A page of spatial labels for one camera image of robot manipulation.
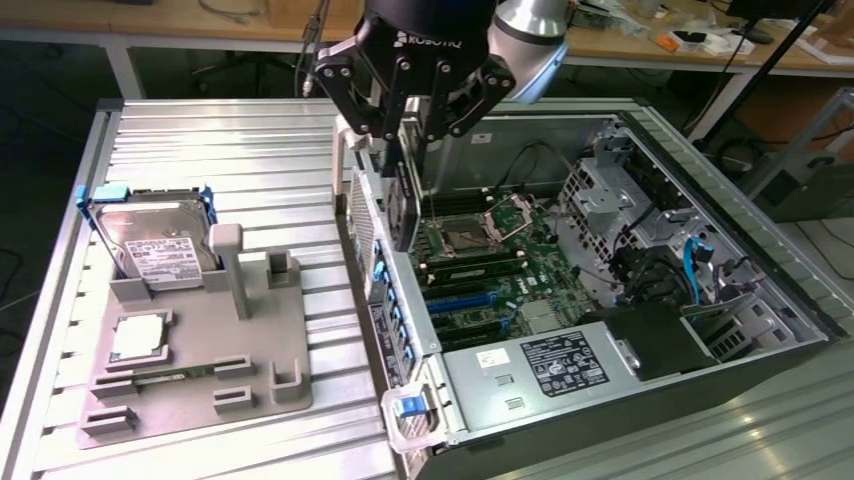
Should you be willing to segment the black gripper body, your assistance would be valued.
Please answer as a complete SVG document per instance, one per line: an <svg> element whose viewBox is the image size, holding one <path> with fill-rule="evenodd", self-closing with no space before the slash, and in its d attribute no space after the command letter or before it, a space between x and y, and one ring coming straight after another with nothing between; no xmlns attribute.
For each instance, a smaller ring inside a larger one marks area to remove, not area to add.
<svg viewBox="0 0 854 480"><path fill-rule="evenodd" d="M355 54L373 81L390 86L389 68L397 55L410 58L409 96L429 97L441 60L450 61L465 77L487 59L487 32L497 3L494 1L369 1L353 37Z"/></svg>

